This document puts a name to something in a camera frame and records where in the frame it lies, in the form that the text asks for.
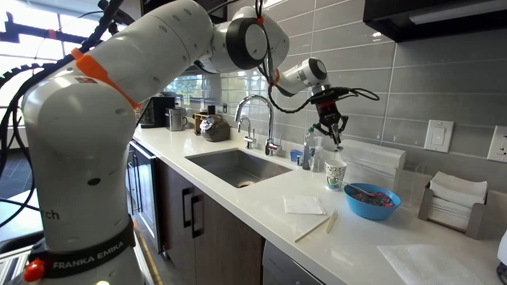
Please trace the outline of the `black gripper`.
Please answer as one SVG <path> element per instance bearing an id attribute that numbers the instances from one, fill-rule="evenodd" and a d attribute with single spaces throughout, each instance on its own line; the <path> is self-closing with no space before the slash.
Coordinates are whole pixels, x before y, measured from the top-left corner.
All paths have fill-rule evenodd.
<path id="1" fill-rule="evenodd" d="M 319 112 L 319 121 L 316 123 L 316 128 L 323 135 L 331 137 L 331 131 L 333 135 L 341 135 L 346 129 L 349 115 L 342 115 L 338 110 L 336 102 L 342 99 L 347 93 L 349 90 L 344 86 L 331 86 L 311 96 L 311 102 L 317 107 Z"/>

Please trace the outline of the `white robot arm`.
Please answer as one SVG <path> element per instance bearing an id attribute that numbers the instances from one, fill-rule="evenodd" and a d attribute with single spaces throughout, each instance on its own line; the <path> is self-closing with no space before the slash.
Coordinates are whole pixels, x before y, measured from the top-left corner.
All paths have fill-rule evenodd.
<path id="1" fill-rule="evenodd" d="M 141 102 L 198 61 L 211 72 L 270 66 L 284 94 L 330 88 L 325 64 L 282 71 L 289 36 L 241 7 L 216 23 L 195 0 L 165 2 L 30 86 L 22 102 L 45 237 L 19 285 L 144 285 L 125 166 Z"/>

